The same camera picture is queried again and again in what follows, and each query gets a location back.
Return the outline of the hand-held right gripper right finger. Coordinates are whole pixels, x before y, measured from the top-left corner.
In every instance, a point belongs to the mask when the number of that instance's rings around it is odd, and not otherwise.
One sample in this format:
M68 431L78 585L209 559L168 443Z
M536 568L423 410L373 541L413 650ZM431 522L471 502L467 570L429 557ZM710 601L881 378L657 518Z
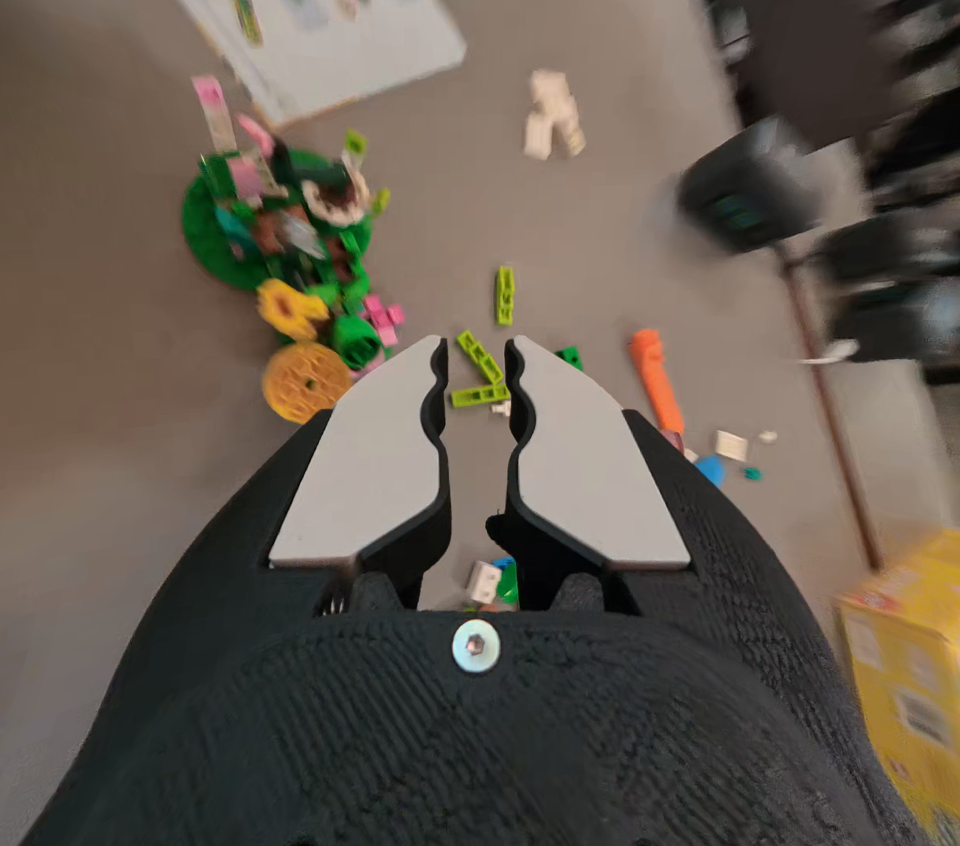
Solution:
M507 345L508 498L531 527L599 568L687 568L691 555L624 409L528 336Z

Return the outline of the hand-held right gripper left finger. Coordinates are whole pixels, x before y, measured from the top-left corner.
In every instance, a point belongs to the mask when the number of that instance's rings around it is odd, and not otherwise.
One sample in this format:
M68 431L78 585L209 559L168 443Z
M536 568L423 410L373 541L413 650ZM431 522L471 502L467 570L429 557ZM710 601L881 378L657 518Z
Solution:
M446 341L426 336L366 375L330 412L269 552L275 569L344 566L426 511L441 452L422 411Z

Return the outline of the orange brick separator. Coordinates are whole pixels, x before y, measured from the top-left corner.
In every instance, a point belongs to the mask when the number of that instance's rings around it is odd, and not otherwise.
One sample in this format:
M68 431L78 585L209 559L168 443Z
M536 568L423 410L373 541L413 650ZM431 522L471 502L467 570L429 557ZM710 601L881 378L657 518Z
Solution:
M686 423L666 370L666 355L659 331L645 328L630 339L633 368L654 411L658 427L683 436Z

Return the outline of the green lego garden model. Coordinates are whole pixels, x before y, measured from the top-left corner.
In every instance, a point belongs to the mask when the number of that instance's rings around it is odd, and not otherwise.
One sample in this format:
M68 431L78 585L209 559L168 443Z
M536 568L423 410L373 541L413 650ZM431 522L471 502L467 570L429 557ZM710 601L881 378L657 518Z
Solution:
M184 195L183 236L208 274L253 296L279 343L261 376L263 398L302 425L398 345L402 307L375 294L365 265L391 193L370 188L360 132L349 129L328 157L234 115L216 77L191 84L212 150Z

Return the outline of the yellow cardboard box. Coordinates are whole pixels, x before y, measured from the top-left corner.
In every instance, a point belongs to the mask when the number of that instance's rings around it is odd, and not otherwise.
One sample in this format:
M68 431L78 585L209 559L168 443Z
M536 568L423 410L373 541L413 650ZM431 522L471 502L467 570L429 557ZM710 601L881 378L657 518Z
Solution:
M959 843L959 532L836 602L870 742L935 844Z

